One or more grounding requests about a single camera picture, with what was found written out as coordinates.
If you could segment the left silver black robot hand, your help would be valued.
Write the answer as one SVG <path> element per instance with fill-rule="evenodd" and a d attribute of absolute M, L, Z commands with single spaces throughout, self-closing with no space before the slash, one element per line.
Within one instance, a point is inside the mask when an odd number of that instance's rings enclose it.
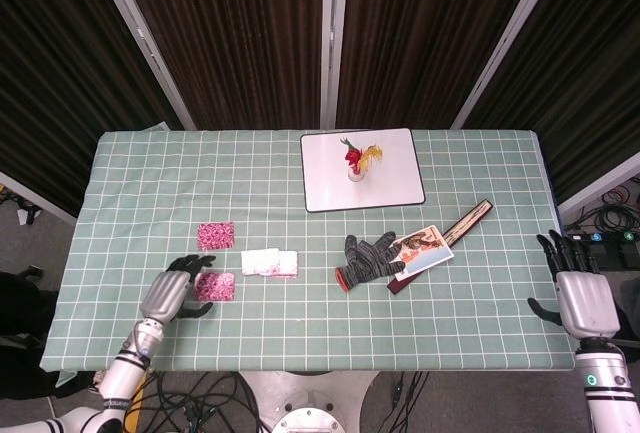
<path fill-rule="evenodd" d="M 151 284 L 140 305 L 144 318 L 151 318 L 163 325 L 174 319 L 198 319 L 214 306 L 211 301 L 199 308 L 185 307 L 184 302 L 195 290 L 195 282 L 204 268 L 212 266 L 214 255 L 190 254 L 172 261 L 167 269 L 159 273 Z"/>

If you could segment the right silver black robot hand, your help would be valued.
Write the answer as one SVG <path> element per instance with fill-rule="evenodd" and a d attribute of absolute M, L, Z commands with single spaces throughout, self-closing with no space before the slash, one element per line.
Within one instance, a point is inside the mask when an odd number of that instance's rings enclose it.
<path fill-rule="evenodd" d="M 620 330 L 616 304 L 589 247 L 555 230 L 538 234 L 536 240 L 546 256 L 559 310 L 548 310 L 529 298 L 534 315 L 564 328 L 579 341 L 613 338 Z"/>

